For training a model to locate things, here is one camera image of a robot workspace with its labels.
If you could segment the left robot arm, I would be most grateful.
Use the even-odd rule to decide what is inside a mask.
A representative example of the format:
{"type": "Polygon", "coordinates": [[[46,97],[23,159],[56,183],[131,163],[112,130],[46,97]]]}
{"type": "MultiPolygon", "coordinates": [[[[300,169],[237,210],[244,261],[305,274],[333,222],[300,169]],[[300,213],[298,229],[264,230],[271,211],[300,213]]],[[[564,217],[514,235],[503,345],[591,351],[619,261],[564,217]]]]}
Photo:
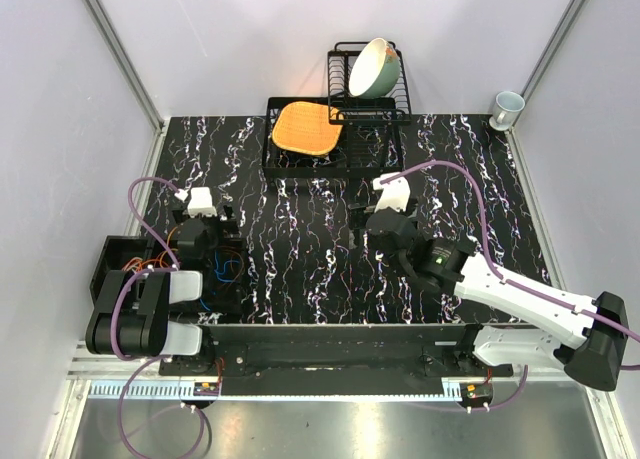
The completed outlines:
{"type": "Polygon", "coordinates": [[[128,358],[181,355],[196,375],[215,365],[216,351],[195,325],[200,313],[236,320],[248,292],[246,241],[234,211],[211,217],[172,212],[164,251],[151,237],[105,239],[89,291],[94,309],[87,349],[128,358]]]}

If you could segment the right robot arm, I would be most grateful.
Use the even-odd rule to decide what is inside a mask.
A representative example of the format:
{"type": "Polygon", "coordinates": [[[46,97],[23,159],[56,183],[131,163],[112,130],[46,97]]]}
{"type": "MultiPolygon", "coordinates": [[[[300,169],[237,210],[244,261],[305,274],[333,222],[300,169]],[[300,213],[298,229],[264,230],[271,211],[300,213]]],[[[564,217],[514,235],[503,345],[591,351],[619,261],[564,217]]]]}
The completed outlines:
{"type": "Polygon", "coordinates": [[[466,375],[487,366],[527,365],[564,372],[579,384],[616,389],[629,337],[624,300],[556,289],[488,265],[466,241],[429,238],[405,211],[352,206],[348,224],[364,231],[395,273],[427,296],[456,296],[503,311],[526,329],[476,325],[466,329],[454,363],[466,375]]]}

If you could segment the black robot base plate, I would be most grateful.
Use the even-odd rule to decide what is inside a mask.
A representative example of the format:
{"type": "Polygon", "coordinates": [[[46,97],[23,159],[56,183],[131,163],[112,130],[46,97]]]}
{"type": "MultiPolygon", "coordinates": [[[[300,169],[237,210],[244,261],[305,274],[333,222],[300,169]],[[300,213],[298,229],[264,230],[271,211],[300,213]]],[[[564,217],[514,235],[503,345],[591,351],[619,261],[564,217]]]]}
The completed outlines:
{"type": "Polygon", "coordinates": [[[427,377],[509,377],[511,364],[489,366],[471,352],[478,324],[211,325],[203,351],[160,366],[162,376],[225,378],[268,370],[395,369],[427,377]]]}

